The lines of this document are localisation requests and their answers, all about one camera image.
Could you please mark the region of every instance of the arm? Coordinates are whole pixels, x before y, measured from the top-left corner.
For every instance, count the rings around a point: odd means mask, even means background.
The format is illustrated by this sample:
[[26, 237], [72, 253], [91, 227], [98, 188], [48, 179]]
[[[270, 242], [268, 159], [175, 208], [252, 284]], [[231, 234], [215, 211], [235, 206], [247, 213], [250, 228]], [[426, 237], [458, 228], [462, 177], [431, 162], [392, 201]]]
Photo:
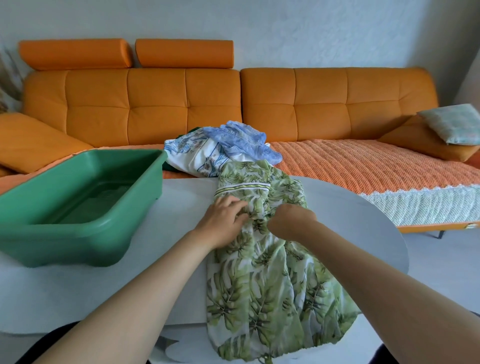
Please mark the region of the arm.
[[145, 363], [183, 286], [207, 254], [227, 245], [248, 218], [225, 196], [165, 255], [101, 304], [36, 364]]
[[281, 205], [268, 228], [318, 257], [399, 363], [473, 363], [480, 357], [480, 318], [343, 239], [312, 211]]

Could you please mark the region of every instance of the forearm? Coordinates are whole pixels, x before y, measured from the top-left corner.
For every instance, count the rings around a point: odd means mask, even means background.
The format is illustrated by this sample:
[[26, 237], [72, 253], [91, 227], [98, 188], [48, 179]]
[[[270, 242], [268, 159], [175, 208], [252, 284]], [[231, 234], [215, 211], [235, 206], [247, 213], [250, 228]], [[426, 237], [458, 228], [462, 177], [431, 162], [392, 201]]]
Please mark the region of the forearm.
[[470, 363], [480, 319], [315, 222], [299, 234], [338, 279], [400, 363]]
[[209, 252], [198, 239], [185, 235], [36, 363], [145, 363], [183, 286]]

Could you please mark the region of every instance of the green cloth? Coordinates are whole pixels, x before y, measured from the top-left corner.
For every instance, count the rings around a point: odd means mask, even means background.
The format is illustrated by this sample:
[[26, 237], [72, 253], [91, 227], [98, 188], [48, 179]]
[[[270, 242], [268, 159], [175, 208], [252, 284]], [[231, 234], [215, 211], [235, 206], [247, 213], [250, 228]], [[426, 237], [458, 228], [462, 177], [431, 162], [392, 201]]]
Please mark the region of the green cloth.
[[[193, 128], [192, 130], [188, 131], [187, 134], [191, 133], [191, 132], [194, 132], [195, 130], [198, 130], [198, 129], [200, 129], [199, 126], [197, 126], [196, 128]], [[180, 134], [175, 139], [178, 139], [178, 138], [180, 138], [181, 136], [184, 136], [184, 135], [185, 134]], [[162, 164], [162, 170], [167, 170], [169, 172], [176, 172], [176, 173], [181, 173], [182, 172], [181, 170], [178, 170], [175, 167], [172, 167], [171, 165], [169, 165], [166, 161], [163, 162], [163, 164]]]
[[265, 160], [226, 163], [218, 182], [215, 197], [248, 201], [251, 217], [207, 261], [208, 335], [218, 354], [249, 361], [339, 341], [358, 307], [307, 249], [266, 225], [281, 203], [307, 206], [301, 183]]

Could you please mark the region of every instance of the hand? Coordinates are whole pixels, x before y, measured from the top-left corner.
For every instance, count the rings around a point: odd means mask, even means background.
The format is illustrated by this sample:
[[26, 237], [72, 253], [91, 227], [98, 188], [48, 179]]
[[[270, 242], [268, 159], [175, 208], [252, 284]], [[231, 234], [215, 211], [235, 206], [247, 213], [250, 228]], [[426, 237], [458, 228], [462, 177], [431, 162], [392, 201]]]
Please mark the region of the hand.
[[248, 214], [238, 215], [247, 201], [231, 195], [219, 197], [205, 212], [194, 232], [208, 242], [211, 249], [221, 248], [232, 242], [248, 220]]
[[282, 204], [268, 221], [267, 228], [276, 237], [298, 241], [308, 224], [317, 222], [315, 213], [298, 205]]

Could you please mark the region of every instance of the sofa headrest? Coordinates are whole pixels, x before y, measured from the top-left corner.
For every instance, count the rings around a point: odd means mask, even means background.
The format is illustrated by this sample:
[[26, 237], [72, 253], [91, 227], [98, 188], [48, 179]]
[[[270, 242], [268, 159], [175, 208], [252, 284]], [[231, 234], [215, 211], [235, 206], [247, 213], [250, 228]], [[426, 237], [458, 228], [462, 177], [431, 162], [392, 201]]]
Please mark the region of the sofa headrest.
[[22, 59], [34, 70], [130, 68], [132, 50], [125, 39], [22, 40]]
[[156, 68], [233, 68], [232, 40], [137, 39], [138, 61]]

